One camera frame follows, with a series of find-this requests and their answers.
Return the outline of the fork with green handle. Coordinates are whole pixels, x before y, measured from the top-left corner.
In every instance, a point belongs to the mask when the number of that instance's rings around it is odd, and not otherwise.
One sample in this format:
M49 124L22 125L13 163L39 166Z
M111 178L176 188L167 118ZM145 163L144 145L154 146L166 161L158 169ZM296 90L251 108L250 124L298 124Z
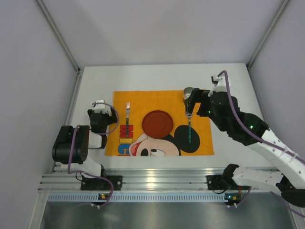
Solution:
M129 116L130 116L130 103L126 102L125 104L125 111L126 111L126 137L129 137Z

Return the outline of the spoon with green handle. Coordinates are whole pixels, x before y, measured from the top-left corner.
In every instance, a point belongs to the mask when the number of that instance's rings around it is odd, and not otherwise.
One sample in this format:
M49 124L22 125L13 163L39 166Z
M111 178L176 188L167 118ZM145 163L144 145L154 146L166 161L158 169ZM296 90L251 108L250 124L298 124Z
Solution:
M186 112L186 117L188 119L188 143L191 144L192 143L192 126L191 126L191 118L192 118L192 114Z

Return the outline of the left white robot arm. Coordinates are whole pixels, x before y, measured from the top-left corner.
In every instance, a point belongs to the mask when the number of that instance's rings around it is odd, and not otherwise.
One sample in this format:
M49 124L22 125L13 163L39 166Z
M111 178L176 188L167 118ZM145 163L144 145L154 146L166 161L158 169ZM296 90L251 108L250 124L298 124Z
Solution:
M118 124L114 107L87 110L90 125L76 127L64 125L60 128L52 148L52 159L68 166L68 173L80 172L89 178L106 177L104 167L89 155L89 149L104 149L107 144L107 128Z

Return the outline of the red round plate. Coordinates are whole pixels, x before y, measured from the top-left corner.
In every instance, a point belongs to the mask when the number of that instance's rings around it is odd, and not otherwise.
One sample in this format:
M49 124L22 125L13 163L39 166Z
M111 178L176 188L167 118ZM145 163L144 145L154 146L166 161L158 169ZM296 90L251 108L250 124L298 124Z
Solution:
M173 119L165 111L151 111L142 120L142 130L150 138L164 138L173 130Z

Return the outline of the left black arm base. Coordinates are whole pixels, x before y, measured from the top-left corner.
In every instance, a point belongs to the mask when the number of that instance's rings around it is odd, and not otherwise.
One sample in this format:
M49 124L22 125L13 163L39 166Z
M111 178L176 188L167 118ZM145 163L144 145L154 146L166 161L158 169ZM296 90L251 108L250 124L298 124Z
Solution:
M111 190L111 185L109 182L99 179L99 178L87 178L81 175L81 179L75 175L75 178L81 182L81 190L82 191L102 191L102 190ZM113 184L113 190L119 191L122 188L122 176L106 176L106 178L111 181Z

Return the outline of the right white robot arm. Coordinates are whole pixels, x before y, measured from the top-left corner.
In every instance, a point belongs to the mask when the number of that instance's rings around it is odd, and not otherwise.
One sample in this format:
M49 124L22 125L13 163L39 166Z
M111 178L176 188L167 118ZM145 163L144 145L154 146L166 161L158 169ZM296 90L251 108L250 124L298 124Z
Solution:
M266 172L229 164L223 172L227 182L264 189L294 206L305 206L305 161L290 151L261 118L242 112L229 90L216 92L187 87L183 102L187 115L192 115L199 104L198 116L210 118L220 131L257 152L277 169Z

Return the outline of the steel cup with brown base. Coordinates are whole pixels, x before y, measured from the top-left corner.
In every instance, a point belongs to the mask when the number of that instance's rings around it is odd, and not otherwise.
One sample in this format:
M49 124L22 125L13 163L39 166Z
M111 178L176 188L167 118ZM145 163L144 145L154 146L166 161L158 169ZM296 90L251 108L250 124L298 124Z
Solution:
M189 99L192 92L193 92L193 87L184 88L184 90L183 90L183 100L185 101L185 100Z

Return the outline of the yellow cartoon print placemat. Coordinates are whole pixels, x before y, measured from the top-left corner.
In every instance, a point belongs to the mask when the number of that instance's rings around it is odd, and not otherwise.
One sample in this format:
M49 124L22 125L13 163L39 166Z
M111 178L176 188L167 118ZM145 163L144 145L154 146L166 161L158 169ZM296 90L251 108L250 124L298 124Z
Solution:
M208 118L185 115L183 92L116 91L119 126L108 136L107 156L209 156L214 154Z

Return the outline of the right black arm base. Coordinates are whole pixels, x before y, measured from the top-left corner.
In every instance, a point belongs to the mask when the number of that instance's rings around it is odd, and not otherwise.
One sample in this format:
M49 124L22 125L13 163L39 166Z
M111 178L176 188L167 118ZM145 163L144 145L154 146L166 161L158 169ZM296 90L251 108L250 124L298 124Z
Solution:
M208 190L211 191L227 191L227 190L233 190L236 188L236 185L234 183L231 183L229 181L226 181L222 175L207 175L207 186Z

